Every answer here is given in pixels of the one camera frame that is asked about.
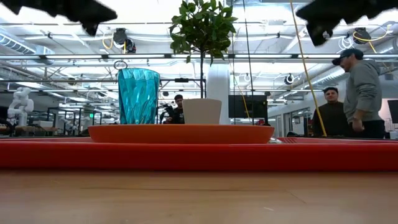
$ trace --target ventilation duct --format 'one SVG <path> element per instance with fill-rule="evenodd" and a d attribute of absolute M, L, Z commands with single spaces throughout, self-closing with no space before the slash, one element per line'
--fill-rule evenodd
<path fill-rule="evenodd" d="M 54 51 L 41 46 L 28 43 L 19 37 L 16 37 L 8 32 L 0 29 L 0 45 L 5 46 L 11 50 L 15 50 L 24 55 L 51 55 Z M 44 63 L 46 65 L 53 64 L 53 60 L 39 59 L 35 60 L 37 63 Z"/>

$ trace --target small tree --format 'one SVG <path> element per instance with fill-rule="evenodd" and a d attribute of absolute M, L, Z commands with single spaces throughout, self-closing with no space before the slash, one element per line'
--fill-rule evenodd
<path fill-rule="evenodd" d="M 173 25 L 170 34 L 173 42 L 170 48 L 174 54 L 189 54 L 187 63 L 191 61 L 192 52 L 200 54 L 200 90 L 203 98 L 203 61 L 206 54 L 210 55 L 210 66 L 214 58 L 222 58 L 222 51 L 227 52 L 231 45 L 229 33 L 235 33 L 232 22 L 232 7 L 223 7 L 216 0 L 204 3 L 203 0 L 194 0 L 187 4 L 182 1 L 180 15 L 173 16 Z"/>

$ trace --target blue glass vase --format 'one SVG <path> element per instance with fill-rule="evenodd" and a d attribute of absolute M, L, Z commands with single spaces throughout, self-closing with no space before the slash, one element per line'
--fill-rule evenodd
<path fill-rule="evenodd" d="M 160 75 L 144 68 L 118 72 L 121 124 L 154 124 Z"/>

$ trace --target man with dark hair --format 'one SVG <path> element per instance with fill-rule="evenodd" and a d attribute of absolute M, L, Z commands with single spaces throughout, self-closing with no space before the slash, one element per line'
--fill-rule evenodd
<path fill-rule="evenodd" d="M 319 107 L 327 136 L 347 136 L 349 126 L 343 110 L 343 103 L 338 101 L 338 89 L 328 87 L 323 90 L 327 104 Z M 312 129 L 315 137 L 323 135 L 317 111 L 314 111 Z"/>
<path fill-rule="evenodd" d="M 384 138 L 384 121 L 379 116 L 382 102 L 379 66 L 373 60 L 363 60 L 363 52 L 358 49 L 344 50 L 332 63 L 349 72 L 344 112 L 352 127 L 351 137 Z"/>
<path fill-rule="evenodd" d="M 185 124 L 184 120 L 184 110 L 182 108 L 182 101 L 184 100 L 182 95 L 178 94 L 174 97 L 177 108 L 174 109 L 174 114 L 172 116 L 171 122 L 173 124 Z"/>

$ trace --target gray hoodie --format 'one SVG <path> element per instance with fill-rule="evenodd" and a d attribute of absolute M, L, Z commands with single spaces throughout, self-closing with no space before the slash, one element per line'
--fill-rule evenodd
<path fill-rule="evenodd" d="M 349 72 L 347 79 L 344 113 L 349 123 L 354 120 L 356 110 L 366 111 L 362 121 L 382 120 L 380 68 L 373 60 L 361 60 Z"/>

